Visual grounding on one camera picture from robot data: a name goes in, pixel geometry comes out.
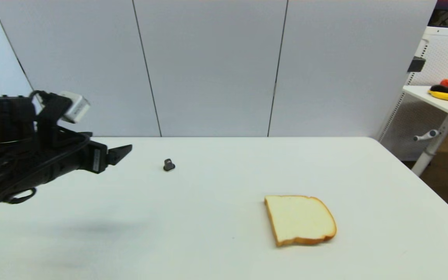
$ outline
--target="white table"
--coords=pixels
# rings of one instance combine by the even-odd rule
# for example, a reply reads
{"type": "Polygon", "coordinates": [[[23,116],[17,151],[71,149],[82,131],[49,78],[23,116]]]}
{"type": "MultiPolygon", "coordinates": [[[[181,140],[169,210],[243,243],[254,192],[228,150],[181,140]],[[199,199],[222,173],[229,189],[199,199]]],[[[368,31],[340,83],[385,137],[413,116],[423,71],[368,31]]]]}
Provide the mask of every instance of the white table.
{"type": "Polygon", "coordinates": [[[448,135],[448,101],[431,96],[428,93],[429,89],[429,86],[404,86],[405,93],[425,101],[426,103],[447,113],[446,118],[438,128],[440,134],[431,140],[430,144],[428,144],[412,168],[412,171],[418,176],[423,173],[430,161],[432,161],[441,143],[448,135]]]}
{"type": "Polygon", "coordinates": [[[0,280],[448,279],[448,205],[375,140],[96,141],[134,149],[0,205],[0,280]],[[276,248],[268,194],[320,198],[338,233],[276,248]]]}

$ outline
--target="bread crust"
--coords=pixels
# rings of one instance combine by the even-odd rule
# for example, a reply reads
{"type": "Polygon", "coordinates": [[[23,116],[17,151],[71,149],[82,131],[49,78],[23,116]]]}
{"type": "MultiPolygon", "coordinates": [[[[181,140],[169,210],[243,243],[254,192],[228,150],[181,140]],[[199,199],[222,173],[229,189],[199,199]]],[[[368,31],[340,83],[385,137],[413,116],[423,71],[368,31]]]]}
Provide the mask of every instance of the bread crust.
{"type": "MultiPolygon", "coordinates": [[[[326,207],[326,205],[318,198],[313,197],[313,196],[305,196],[305,195],[270,195],[270,196],[281,196],[281,197],[291,197],[291,196],[300,196],[300,197],[304,197],[306,199],[316,199],[317,201],[319,201],[327,210],[327,212],[329,213],[329,216],[331,216],[331,218],[334,221],[333,215],[331,214],[331,212],[329,211],[328,207],[326,207]]],[[[264,198],[264,203],[267,209],[267,216],[269,217],[269,222],[271,224],[272,227],[272,234],[274,235],[274,239],[276,241],[276,247],[281,247],[284,245],[290,245],[292,243],[299,243],[299,244],[305,244],[305,245],[313,245],[313,244],[317,244],[317,243],[321,243],[323,241],[328,241],[331,238],[333,238],[336,235],[336,222],[334,221],[334,230],[333,232],[331,232],[328,235],[324,235],[322,236],[322,238],[320,239],[309,239],[309,238],[301,238],[301,237],[295,237],[293,239],[287,239],[284,241],[279,241],[278,240],[278,236],[276,234],[276,229],[274,227],[274,220],[272,219],[272,214],[271,211],[269,210],[269,205],[267,204],[267,197],[264,198]]]]}

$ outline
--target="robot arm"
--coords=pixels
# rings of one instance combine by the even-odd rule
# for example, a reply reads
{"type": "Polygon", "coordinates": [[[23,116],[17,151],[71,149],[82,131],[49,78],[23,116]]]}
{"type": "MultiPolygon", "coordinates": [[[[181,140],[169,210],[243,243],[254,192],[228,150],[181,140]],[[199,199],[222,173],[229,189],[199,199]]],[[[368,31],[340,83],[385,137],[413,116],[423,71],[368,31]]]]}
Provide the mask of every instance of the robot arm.
{"type": "Polygon", "coordinates": [[[57,125],[59,119],[77,122],[88,108],[82,96],[66,92],[0,97],[0,202],[24,202],[35,195],[37,186],[73,170],[101,173],[132,150],[132,145],[108,149],[91,141],[92,133],[57,125]],[[36,95],[43,105],[38,115],[32,104],[36,95]],[[29,195],[18,197],[27,191],[29,195]]]}

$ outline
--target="table leg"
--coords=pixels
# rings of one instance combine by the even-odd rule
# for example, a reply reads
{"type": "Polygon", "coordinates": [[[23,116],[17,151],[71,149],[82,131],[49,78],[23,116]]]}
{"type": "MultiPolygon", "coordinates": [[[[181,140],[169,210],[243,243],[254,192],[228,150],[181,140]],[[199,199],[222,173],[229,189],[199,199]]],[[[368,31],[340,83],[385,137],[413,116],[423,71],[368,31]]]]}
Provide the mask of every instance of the table leg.
{"type": "Polygon", "coordinates": [[[421,156],[419,156],[418,161],[412,167],[412,172],[418,176],[421,176],[430,161],[432,161],[443,140],[448,135],[448,114],[438,130],[440,134],[431,140],[430,144],[428,144],[421,156]]]}

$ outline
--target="white bread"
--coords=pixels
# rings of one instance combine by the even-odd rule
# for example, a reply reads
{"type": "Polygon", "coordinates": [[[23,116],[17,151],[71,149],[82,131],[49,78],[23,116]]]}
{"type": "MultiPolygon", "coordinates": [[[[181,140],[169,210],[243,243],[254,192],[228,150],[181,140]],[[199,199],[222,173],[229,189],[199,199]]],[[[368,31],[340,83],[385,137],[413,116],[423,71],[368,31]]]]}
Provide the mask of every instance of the white bread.
{"type": "Polygon", "coordinates": [[[268,195],[264,199],[276,246],[316,244],[336,234],[334,218],[315,198],[301,195],[268,195]]]}

